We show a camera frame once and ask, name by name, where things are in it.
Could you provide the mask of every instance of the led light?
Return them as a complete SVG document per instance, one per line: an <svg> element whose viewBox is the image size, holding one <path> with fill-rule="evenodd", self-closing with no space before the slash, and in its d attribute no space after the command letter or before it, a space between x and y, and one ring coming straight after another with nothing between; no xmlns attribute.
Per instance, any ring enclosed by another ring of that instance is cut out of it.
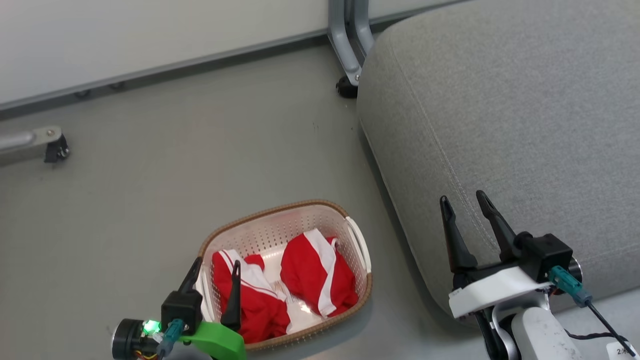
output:
<svg viewBox="0 0 640 360"><path fill-rule="evenodd" d="M147 320L143 325L142 325L142 331L146 334L146 335L153 335L156 332L160 332L160 322L154 321L154 320Z"/></svg>

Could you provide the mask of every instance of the white panel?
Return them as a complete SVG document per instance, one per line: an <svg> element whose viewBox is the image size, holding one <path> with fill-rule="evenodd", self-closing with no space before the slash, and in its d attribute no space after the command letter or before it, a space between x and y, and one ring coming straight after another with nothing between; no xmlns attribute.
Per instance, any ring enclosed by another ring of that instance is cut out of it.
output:
<svg viewBox="0 0 640 360"><path fill-rule="evenodd" d="M452 0L369 0L369 18L386 17L397 13L451 2Z"/></svg>
<svg viewBox="0 0 640 360"><path fill-rule="evenodd" d="M2 104L317 31L326 0L1 0Z"/></svg>

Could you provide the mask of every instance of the gray fabric upholstery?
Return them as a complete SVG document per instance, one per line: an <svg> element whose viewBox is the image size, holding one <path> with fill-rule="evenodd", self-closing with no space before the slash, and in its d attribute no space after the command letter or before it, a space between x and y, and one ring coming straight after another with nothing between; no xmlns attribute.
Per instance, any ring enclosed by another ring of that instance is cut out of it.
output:
<svg viewBox="0 0 640 360"><path fill-rule="evenodd" d="M475 0L407 19L368 56L358 112L446 311L441 195L479 262L498 260L477 189L516 232L573 247L596 298L640 285L639 1Z"/></svg>

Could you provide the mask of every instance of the brown basket rim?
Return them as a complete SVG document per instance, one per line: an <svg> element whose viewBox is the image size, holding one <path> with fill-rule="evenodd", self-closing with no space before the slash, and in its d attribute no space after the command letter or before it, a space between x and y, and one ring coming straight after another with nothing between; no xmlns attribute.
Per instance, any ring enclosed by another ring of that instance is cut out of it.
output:
<svg viewBox="0 0 640 360"><path fill-rule="evenodd" d="M213 241L213 239L215 239L221 233L228 231L229 229L232 229L239 225L253 221L257 218L265 217L274 213L279 213L281 211L287 211L287 210L302 208L302 207L311 206L311 205L321 205L321 206L326 206L328 208L332 208L335 211L338 211L344 218L349 216L347 212L344 211L344 209L342 209L338 204L335 204L327 200L319 200L319 199L306 200L306 201L294 202L288 205L277 206L275 208L267 209L267 210L249 215L247 217L240 218L236 221L228 223L227 225L217 228L203 242L202 246L200 247L200 250L198 251L198 256L200 257L204 256L204 253L206 252L207 247L209 247L209 244ZM302 339L306 336L313 335L317 332L324 331L334 325L337 325L343 322L344 320L347 320L351 316L353 316L358 310L360 310L364 306L364 304L369 300L369 297L371 297L371 288L372 288L372 275L371 273L368 273L367 287L364 291L364 295L360 299L358 299L358 302L351 309L345 311L340 315L334 316L333 318L329 318L323 321L322 323L319 323L318 325L312 326L308 329L297 331L297 332L294 332L293 334L287 334L285 336L279 336L277 338L261 341L259 343L246 344L245 348L247 349L247 351L254 351L254 350L262 350L270 347L277 347L280 345L285 345L288 343L295 342L298 339Z"/></svg>

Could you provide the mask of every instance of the red garment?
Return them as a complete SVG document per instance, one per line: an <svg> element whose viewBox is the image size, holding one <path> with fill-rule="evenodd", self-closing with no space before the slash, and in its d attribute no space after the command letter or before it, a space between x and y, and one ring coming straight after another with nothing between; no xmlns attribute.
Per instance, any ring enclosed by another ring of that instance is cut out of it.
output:
<svg viewBox="0 0 640 360"><path fill-rule="evenodd" d="M314 229L291 240L282 255L282 282L323 317L342 314L358 302L355 276L335 250L336 241Z"/></svg>
<svg viewBox="0 0 640 360"><path fill-rule="evenodd" d="M242 259L235 250L222 250L213 254L213 283L220 291L220 308L224 313L231 294L231 272L240 260L240 308L242 324L240 335L247 344L257 343L287 334L291 322L287 314L284 294L277 294L262 273L264 261L259 255Z"/></svg>

